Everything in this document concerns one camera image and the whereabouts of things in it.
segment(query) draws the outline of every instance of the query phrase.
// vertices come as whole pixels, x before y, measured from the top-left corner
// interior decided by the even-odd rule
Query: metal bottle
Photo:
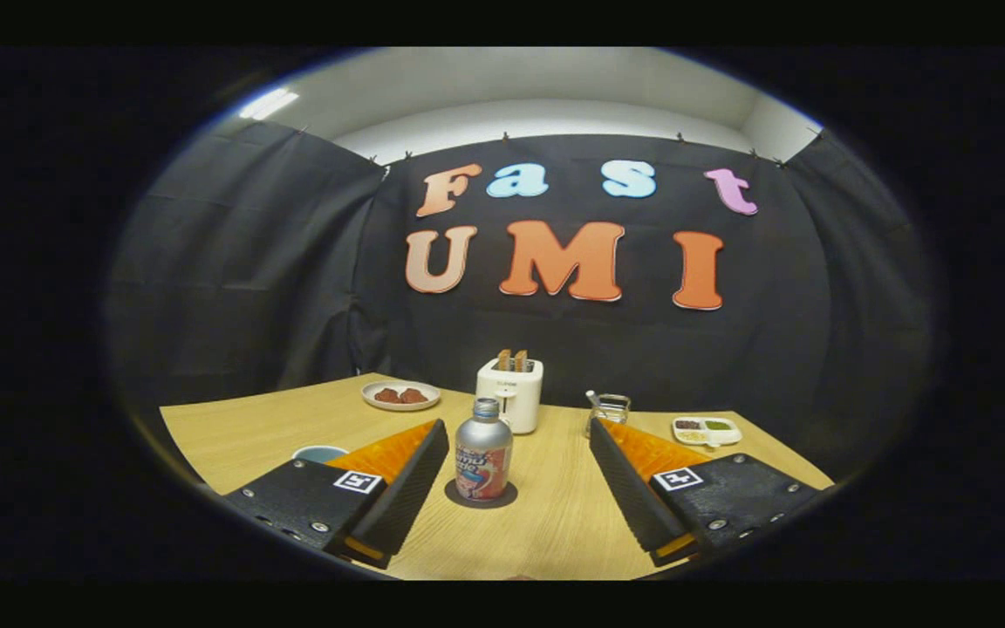
[[[495,399],[475,399],[471,418],[455,430],[455,489],[466,499],[489,501],[506,490],[514,434],[499,420]]]

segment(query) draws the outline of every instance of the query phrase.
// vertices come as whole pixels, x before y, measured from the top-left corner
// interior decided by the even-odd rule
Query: blue letter
[[[506,199],[514,195],[543,195],[548,189],[546,167],[537,163],[516,163],[495,172],[494,182],[486,186],[486,193],[497,199]]]
[[[658,189],[653,182],[653,167],[644,161],[609,161],[599,173],[609,179],[603,182],[603,190],[609,195],[641,199]]]

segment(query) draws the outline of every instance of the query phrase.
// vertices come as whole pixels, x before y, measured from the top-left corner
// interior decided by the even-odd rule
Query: ceiling light
[[[268,94],[243,108],[239,112],[239,118],[264,120],[266,116],[270,116],[271,113],[286,107],[286,104],[293,102],[295,99],[296,94],[292,91],[284,88],[274,89],[274,91],[268,92]]]

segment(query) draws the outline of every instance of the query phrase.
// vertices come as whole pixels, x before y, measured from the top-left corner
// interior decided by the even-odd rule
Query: ceiling
[[[380,48],[284,84],[299,98],[270,120],[330,140],[423,112],[535,98],[635,104],[739,130],[759,95],[654,48]]]

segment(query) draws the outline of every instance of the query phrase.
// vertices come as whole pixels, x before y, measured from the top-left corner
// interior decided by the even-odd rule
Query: black coaster
[[[518,499],[519,488],[508,481],[506,482],[506,488],[502,489],[502,493],[498,496],[498,499],[491,499],[490,501],[473,501],[461,497],[458,490],[455,489],[455,480],[451,480],[444,485],[444,495],[446,495],[450,500],[455,501],[455,503],[459,505],[466,505],[466,507],[469,508],[501,508],[502,505],[513,504],[514,500]]]

